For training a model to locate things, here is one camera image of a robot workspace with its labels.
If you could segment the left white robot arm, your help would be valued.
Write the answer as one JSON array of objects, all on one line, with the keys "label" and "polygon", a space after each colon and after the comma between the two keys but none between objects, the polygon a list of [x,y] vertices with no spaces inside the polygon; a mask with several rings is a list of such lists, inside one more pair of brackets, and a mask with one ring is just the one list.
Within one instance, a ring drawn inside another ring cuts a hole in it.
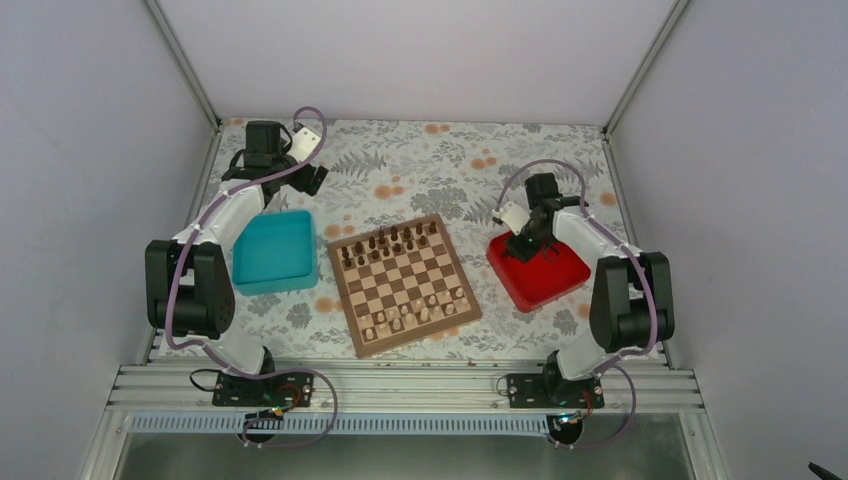
[{"label": "left white robot arm", "polygon": [[206,354],[239,376],[238,390],[255,405],[270,402],[278,377],[269,350],[235,326],[236,298],[226,256],[248,224],[284,187],[315,195],[327,169],[314,166],[326,133],[296,122],[254,120],[230,160],[210,204],[168,240],[145,250],[149,323],[173,351]]}]

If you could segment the red plastic tray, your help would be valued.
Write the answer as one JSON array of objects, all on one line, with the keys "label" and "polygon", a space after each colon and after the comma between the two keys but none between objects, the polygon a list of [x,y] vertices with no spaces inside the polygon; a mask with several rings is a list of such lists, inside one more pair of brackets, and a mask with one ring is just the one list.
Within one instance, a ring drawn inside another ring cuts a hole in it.
[{"label": "red plastic tray", "polygon": [[591,275],[590,267],[567,245],[554,242],[522,263],[507,251],[506,232],[492,239],[486,257],[516,308],[529,313],[579,287]]}]

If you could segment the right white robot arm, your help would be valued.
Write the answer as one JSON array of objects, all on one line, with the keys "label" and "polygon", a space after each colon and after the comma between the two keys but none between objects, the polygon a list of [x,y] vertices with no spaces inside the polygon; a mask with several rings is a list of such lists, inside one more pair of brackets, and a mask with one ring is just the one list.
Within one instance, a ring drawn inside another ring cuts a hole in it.
[{"label": "right white robot arm", "polygon": [[589,267],[593,281],[588,332],[552,353],[541,374],[544,399],[565,407],[620,360],[672,336],[670,262],[619,239],[590,213],[583,194],[561,195],[551,173],[530,176],[525,191],[526,207],[503,196],[496,203],[496,221],[511,232],[508,255],[527,263],[559,242]]}]

